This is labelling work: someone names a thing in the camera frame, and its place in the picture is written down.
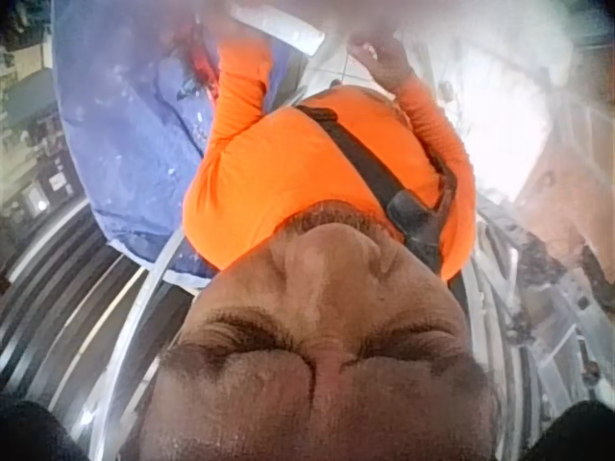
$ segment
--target blue tarp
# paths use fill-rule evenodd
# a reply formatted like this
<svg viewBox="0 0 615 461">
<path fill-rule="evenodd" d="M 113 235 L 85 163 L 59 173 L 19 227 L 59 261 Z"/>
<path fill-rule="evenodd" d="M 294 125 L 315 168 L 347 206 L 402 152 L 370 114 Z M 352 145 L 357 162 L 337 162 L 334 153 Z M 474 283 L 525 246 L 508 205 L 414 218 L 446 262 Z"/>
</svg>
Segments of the blue tarp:
<svg viewBox="0 0 615 461">
<path fill-rule="evenodd" d="M 70 153 L 105 236 L 146 266 L 181 224 L 211 124 L 204 92 L 177 98 L 187 76 L 168 38 L 194 16 L 190 8 L 178 0 L 55 0 L 53 7 L 54 71 Z M 215 43 L 207 46 L 215 55 Z M 281 42 L 272 46 L 267 110 L 290 54 Z M 172 281 L 192 286 L 213 274 L 187 244 L 173 270 Z"/>
</svg>

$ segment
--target orange shirt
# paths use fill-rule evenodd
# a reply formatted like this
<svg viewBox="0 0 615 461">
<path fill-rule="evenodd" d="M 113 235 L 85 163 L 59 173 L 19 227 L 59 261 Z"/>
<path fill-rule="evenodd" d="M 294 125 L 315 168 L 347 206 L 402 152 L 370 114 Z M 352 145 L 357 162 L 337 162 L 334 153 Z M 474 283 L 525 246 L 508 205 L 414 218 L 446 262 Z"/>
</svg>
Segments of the orange shirt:
<svg viewBox="0 0 615 461">
<path fill-rule="evenodd" d="M 188 241 L 220 269 L 272 235 L 288 217 L 339 200 L 386 219 L 350 162 L 320 126 L 294 108 L 262 114 L 271 54 L 262 43 L 220 48 L 220 97 L 209 147 L 184 200 Z M 429 91 L 409 79 L 394 107 L 364 88 L 338 86 L 305 100 L 330 108 L 424 203 L 439 197 L 438 175 L 417 138 L 457 177 L 450 217 L 441 234 L 442 279 L 468 259 L 475 237 L 476 188 L 463 145 Z"/>
</svg>

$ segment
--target light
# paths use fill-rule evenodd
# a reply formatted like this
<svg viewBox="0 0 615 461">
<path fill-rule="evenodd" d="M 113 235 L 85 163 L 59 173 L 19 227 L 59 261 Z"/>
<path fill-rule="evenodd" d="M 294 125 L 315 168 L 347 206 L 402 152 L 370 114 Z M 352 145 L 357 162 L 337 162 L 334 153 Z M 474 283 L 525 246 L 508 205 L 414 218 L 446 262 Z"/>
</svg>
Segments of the light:
<svg viewBox="0 0 615 461">
<path fill-rule="evenodd" d="M 84 411 L 84 414 L 81 415 L 81 425 L 91 425 L 92 421 L 94 421 L 94 413 L 93 411 Z"/>
</svg>

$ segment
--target black strap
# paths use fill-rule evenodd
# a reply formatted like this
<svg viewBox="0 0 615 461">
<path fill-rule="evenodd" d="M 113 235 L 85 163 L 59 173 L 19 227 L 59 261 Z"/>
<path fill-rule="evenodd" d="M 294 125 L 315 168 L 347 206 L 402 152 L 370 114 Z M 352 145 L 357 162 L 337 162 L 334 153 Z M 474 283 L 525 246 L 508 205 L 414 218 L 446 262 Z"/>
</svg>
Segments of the black strap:
<svg viewBox="0 0 615 461">
<path fill-rule="evenodd" d="M 331 109 L 299 106 L 297 109 L 316 121 L 329 135 L 370 188 L 388 219 L 404 235 L 406 247 L 436 274 L 440 273 L 440 233 L 455 196 L 456 178 L 437 157 L 430 161 L 440 174 L 442 194 L 435 209 L 429 209 L 404 188 L 388 167 L 352 133 L 337 123 Z"/>
</svg>

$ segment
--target blue fabric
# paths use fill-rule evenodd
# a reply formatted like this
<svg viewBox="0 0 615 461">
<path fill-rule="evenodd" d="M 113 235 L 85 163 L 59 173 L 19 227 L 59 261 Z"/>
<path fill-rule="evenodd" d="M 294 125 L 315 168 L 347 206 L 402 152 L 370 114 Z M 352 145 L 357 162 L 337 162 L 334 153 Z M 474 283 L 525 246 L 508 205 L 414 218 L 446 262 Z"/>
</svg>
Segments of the blue fabric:
<svg viewBox="0 0 615 461">
<path fill-rule="evenodd" d="M 163 43 L 191 17 L 190 2 L 178 0 L 53 6 L 54 71 L 71 156 L 105 236 L 145 265 L 181 224 L 213 116 L 204 92 L 177 100 L 187 76 L 179 51 Z M 207 46 L 216 55 L 215 43 Z M 284 43 L 272 46 L 267 111 L 290 54 Z M 191 285 L 214 273 L 188 245 L 173 269 L 176 282 Z"/>
</svg>

